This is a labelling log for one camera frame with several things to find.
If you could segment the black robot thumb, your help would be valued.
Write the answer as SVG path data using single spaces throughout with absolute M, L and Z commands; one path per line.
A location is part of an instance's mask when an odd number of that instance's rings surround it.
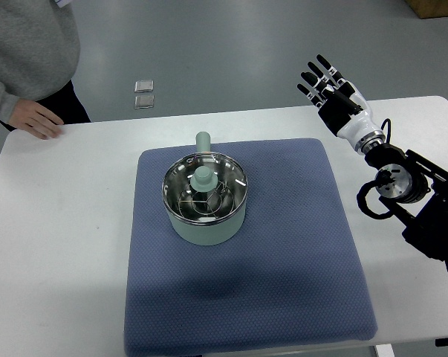
M 333 92 L 331 99 L 338 109 L 348 115 L 357 115 L 362 111 L 362 107 L 360 105 L 356 104 L 348 96 L 344 95 L 339 89 Z

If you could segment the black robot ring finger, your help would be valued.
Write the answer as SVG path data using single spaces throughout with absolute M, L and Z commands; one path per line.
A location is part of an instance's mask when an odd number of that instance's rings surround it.
M 311 92 L 304 85 L 299 84 L 299 90 L 309 99 L 315 100 L 316 96 L 319 95 L 321 100 L 327 100 L 328 97 L 325 93 L 327 89 L 328 83 L 323 79 L 319 78 L 317 75 L 312 72 L 302 72 L 301 78 L 315 91 L 315 93 Z

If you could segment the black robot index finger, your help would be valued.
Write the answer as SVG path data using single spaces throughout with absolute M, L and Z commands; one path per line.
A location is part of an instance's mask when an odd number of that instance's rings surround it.
M 341 87 L 346 82 L 340 71 L 330 64 L 323 55 L 317 54 L 316 60 L 320 64 L 318 68 L 333 82 L 336 88 Z

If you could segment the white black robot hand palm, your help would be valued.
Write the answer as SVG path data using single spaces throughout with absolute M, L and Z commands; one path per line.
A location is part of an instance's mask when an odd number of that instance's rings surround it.
M 360 105 L 362 111 L 357 115 L 348 115 L 337 108 L 330 95 L 318 110 L 318 115 L 332 134 L 347 140 L 358 154 L 367 154 L 383 144 L 383 130 L 374 123 L 370 105 L 353 83 L 344 83 L 338 89 Z

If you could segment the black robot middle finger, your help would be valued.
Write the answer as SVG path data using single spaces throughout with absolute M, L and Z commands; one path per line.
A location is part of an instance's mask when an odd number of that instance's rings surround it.
M 308 83 L 317 91 L 323 89 L 334 90 L 336 87 L 331 80 L 314 64 L 308 62 L 310 71 L 308 72 Z

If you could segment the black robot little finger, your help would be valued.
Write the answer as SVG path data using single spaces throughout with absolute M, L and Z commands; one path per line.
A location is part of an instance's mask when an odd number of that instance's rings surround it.
M 297 84 L 297 88 L 304 94 L 304 96 L 318 109 L 320 109 L 324 101 L 317 95 L 312 93 L 309 89 L 304 87 L 301 83 Z

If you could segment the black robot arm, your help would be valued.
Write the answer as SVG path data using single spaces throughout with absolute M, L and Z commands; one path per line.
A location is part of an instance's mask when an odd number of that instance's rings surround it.
M 316 59 L 301 73 L 304 83 L 297 87 L 317 108 L 328 130 L 360 156 L 355 164 L 345 158 L 345 171 L 374 171 L 374 178 L 356 195 L 358 208 L 372 219 L 400 221 L 405 242 L 419 257 L 438 261 L 448 274 L 448 172 L 391 144 L 390 119 L 375 121 L 357 87 L 322 55 Z

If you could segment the person's bare hand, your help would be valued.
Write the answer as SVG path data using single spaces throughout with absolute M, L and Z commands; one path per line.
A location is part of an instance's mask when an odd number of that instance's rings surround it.
M 63 120 L 41 104 L 19 99 L 10 116 L 9 125 L 28 132 L 32 136 L 47 140 L 62 134 Z

